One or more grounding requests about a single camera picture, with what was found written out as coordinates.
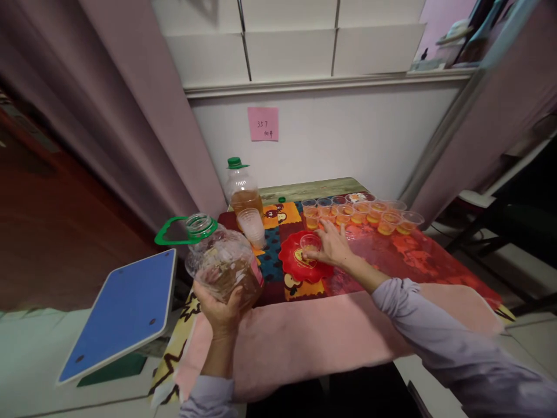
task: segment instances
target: jar lid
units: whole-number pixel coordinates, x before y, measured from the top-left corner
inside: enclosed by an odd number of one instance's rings
[[[231,157],[228,159],[228,169],[237,170],[239,168],[249,167],[248,164],[242,164],[240,157]]]

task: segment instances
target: large plastic jar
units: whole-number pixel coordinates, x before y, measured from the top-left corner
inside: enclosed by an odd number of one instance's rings
[[[253,306],[263,290],[263,276],[249,241],[203,213],[188,217],[186,230],[191,242],[186,270],[194,280],[224,303],[232,290],[242,285],[242,309]]]

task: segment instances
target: pink sticky note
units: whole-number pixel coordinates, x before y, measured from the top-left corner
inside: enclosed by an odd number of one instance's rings
[[[279,140],[278,107],[248,107],[248,121],[252,141]]]

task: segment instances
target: wooden table top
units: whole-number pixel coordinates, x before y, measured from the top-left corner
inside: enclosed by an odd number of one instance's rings
[[[361,192],[363,190],[367,189],[354,178],[343,177],[339,179],[261,188],[259,189],[259,194],[263,200],[263,206],[268,206],[279,203],[279,197],[284,197],[286,201],[299,201],[314,199],[315,197]]]

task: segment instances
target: red plastic plate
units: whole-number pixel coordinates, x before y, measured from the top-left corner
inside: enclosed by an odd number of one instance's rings
[[[332,276],[334,268],[315,260],[305,261],[302,259],[300,239],[307,234],[311,234],[311,232],[304,230],[290,235],[282,243],[278,258],[283,262],[284,272],[292,275],[297,282],[307,280],[311,283],[317,283],[321,279]]]

